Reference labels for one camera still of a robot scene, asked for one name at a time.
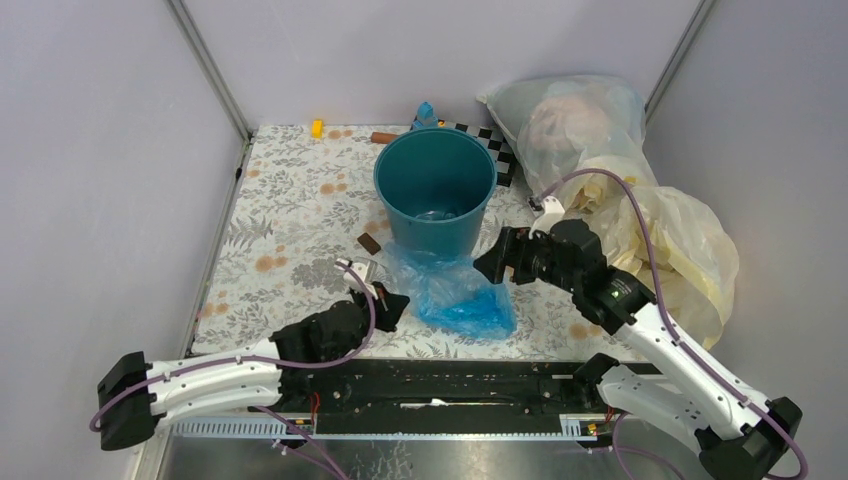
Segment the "blue plastic trash bag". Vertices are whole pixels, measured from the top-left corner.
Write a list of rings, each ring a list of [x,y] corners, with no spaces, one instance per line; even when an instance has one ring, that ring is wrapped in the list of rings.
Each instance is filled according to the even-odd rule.
[[[469,256],[441,256],[389,243],[388,269],[414,314],[430,327],[465,337],[503,340],[517,329],[507,287],[493,284]]]

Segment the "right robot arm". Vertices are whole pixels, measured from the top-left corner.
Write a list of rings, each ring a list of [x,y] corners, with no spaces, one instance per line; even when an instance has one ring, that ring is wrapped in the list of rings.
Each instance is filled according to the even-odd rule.
[[[608,405],[635,415],[692,450],[714,479],[764,479],[793,446],[800,408],[768,398],[713,358],[647,286],[608,265],[583,221],[561,220],[548,231],[505,227],[473,265],[494,284],[510,270],[517,285],[539,280],[570,293],[585,319],[638,351],[673,386],[596,354],[574,375],[583,410]]]

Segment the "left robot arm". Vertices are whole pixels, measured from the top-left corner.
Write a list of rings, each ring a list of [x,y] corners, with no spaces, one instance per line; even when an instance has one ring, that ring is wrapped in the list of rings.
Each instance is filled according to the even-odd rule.
[[[117,451],[189,417],[276,403],[288,411],[301,409],[311,387],[293,373],[347,362],[374,331],[395,331],[410,303],[380,282],[350,294],[232,351],[153,362],[141,351],[122,356],[97,385],[98,410],[90,430],[99,434],[102,450]]]

